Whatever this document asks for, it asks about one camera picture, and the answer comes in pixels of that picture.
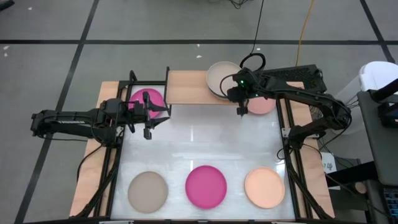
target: light pink plate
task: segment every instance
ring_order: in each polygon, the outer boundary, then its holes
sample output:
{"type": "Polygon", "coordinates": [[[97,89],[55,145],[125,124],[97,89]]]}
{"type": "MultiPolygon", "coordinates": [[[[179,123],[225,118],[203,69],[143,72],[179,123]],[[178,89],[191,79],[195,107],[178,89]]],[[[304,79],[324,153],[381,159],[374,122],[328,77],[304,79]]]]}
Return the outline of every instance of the light pink plate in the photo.
{"type": "Polygon", "coordinates": [[[218,169],[200,166],[189,173],[185,182],[185,192],[189,201],[197,207],[214,208],[225,198],[226,180],[218,169]]]}
{"type": "Polygon", "coordinates": [[[266,114],[275,108],[276,100],[264,97],[250,99],[248,110],[254,114],[266,114]]]}
{"type": "MultiPolygon", "coordinates": [[[[164,106],[163,96],[157,90],[151,88],[145,88],[138,90],[135,94],[133,94],[130,98],[130,102],[132,101],[139,101],[140,103],[144,103],[144,92],[147,91],[149,94],[149,98],[153,104],[157,106],[164,106]]],[[[134,103],[129,103],[129,109],[134,107],[134,103]]],[[[150,111],[149,116],[150,118],[155,118],[160,111],[150,111]]]]}
{"type": "Polygon", "coordinates": [[[249,200],[261,208],[273,208],[285,196],[285,185],[278,173],[268,167],[259,167],[248,173],[244,190],[249,200]]]}

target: white bowl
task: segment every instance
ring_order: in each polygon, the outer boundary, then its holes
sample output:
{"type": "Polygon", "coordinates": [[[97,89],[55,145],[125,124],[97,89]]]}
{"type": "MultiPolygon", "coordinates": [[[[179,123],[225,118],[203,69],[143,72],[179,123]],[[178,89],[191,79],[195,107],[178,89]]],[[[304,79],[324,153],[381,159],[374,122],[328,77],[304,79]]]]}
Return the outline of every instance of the white bowl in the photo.
{"type": "MultiPolygon", "coordinates": [[[[240,71],[241,67],[232,62],[217,62],[212,65],[207,71],[206,82],[207,86],[212,92],[212,94],[225,99],[226,97],[222,94],[220,90],[220,82],[221,80],[228,76],[237,73],[240,71]]],[[[237,86],[238,84],[232,80],[232,77],[228,77],[224,80],[221,88],[224,93],[232,87],[237,86]]]]}

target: magenta plate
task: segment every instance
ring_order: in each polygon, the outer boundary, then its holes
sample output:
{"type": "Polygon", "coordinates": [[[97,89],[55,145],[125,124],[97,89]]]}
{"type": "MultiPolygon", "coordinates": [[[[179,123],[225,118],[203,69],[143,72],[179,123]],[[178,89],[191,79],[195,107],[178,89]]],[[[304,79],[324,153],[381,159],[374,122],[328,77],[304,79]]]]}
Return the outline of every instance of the magenta plate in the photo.
{"type": "MultiPolygon", "coordinates": [[[[133,94],[131,96],[130,102],[138,100],[140,103],[144,103],[143,95],[144,95],[145,91],[148,92],[149,98],[150,98],[151,102],[153,102],[153,104],[155,104],[157,106],[164,106],[162,94],[160,94],[157,90],[154,90],[151,88],[145,88],[145,89],[138,90],[135,94],[133,94]]],[[[134,103],[129,103],[129,109],[131,109],[133,107],[134,107],[134,103]]],[[[159,113],[160,113],[160,111],[150,111],[149,116],[150,116],[150,118],[155,118],[159,113]]]]}
{"type": "Polygon", "coordinates": [[[225,198],[226,180],[218,169],[200,166],[189,173],[185,182],[185,192],[189,201],[197,207],[214,208],[225,198]]]}

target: beige plate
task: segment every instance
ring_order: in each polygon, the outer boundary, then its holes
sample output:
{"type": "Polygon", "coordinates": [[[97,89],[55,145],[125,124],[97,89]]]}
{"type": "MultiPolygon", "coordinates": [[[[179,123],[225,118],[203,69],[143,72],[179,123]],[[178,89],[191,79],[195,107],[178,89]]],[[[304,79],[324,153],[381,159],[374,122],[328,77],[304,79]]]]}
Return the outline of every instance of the beige plate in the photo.
{"type": "Polygon", "coordinates": [[[131,206],[138,212],[151,213],[161,208],[168,192],[163,177],[147,171],[138,174],[131,181],[127,196],[131,206]]]}

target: floor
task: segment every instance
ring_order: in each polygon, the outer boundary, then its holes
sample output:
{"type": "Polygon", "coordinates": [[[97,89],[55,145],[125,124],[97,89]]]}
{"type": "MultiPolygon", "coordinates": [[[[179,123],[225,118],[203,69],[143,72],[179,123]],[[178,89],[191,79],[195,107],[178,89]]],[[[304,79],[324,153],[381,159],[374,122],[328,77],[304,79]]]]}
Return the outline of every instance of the floor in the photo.
{"type": "MultiPolygon", "coordinates": [[[[265,0],[256,51],[267,57],[267,69],[294,66],[310,1],[265,0]]],[[[2,223],[67,218],[72,204],[85,143],[43,144],[29,131],[32,113],[89,110],[101,82],[124,80],[131,69],[141,80],[163,80],[166,66],[207,70],[222,60],[239,63],[252,48],[261,6],[260,0],[239,10],[227,0],[15,2],[0,12],[0,115],[7,117],[0,149],[2,223]]],[[[316,0],[300,64],[321,68],[328,92],[336,94],[362,65],[395,62],[397,9],[396,0],[316,0]]],[[[371,161],[363,139],[364,131],[343,136],[330,149],[371,161]]]]}

